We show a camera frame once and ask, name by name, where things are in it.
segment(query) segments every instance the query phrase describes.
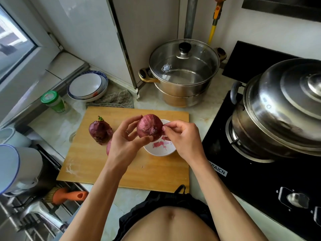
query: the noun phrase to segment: burner ring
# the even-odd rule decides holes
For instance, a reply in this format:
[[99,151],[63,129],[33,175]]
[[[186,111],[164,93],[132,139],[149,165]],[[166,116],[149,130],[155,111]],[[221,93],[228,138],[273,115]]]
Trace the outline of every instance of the burner ring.
[[260,159],[260,157],[257,154],[252,153],[250,150],[246,148],[246,146],[242,145],[242,143],[239,141],[239,138],[237,137],[232,127],[232,116],[230,116],[226,122],[225,133],[231,146],[245,158],[251,161],[260,162],[260,163],[274,162],[274,160],[272,159]]

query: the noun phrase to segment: orange brush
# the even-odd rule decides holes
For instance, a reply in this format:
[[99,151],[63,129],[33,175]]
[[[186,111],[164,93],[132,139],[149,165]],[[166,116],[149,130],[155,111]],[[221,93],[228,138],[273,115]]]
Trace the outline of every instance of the orange brush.
[[68,188],[54,187],[44,198],[45,202],[60,205],[66,200],[84,201],[88,196],[86,191],[73,191],[68,193]]

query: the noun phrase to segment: glass lid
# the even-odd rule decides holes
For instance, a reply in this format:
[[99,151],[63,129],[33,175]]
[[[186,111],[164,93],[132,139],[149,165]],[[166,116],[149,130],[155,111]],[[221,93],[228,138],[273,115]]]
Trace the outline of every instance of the glass lid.
[[156,48],[149,59],[156,78],[179,85],[201,84],[217,73],[219,65],[215,50],[191,39],[168,41]]

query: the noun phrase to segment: onion skin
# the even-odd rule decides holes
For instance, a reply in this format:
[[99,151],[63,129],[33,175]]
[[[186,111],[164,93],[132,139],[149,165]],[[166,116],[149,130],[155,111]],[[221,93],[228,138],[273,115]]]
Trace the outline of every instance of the onion skin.
[[147,114],[139,120],[137,124],[137,134],[140,138],[151,135],[154,137],[152,141],[154,142],[162,136],[162,127],[163,123],[159,117],[154,114]]
[[112,139],[111,139],[110,141],[108,141],[108,143],[107,143],[107,145],[106,145],[106,153],[107,153],[107,155],[109,155],[110,146],[111,146],[111,141],[112,141]]
[[113,129],[102,117],[98,116],[98,121],[94,121],[89,126],[89,133],[98,144],[102,145],[113,135]]

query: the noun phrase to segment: window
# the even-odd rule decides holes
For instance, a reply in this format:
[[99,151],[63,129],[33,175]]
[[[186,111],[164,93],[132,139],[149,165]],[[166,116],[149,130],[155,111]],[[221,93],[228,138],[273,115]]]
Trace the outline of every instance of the window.
[[0,122],[58,53],[23,0],[0,0]]

